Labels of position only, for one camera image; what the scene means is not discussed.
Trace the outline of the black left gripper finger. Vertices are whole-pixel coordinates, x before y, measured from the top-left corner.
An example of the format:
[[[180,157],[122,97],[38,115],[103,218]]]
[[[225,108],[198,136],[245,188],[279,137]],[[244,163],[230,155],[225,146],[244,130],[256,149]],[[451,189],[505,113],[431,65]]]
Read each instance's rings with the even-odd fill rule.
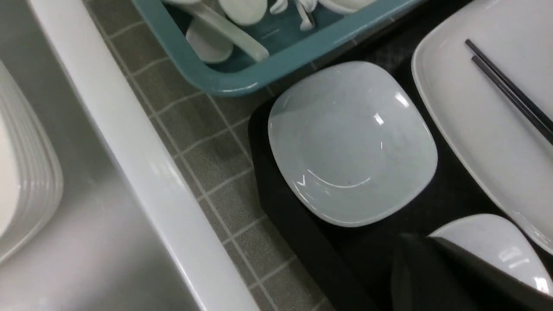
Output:
[[[394,311],[550,311],[550,295],[444,238],[397,237],[390,278]]]

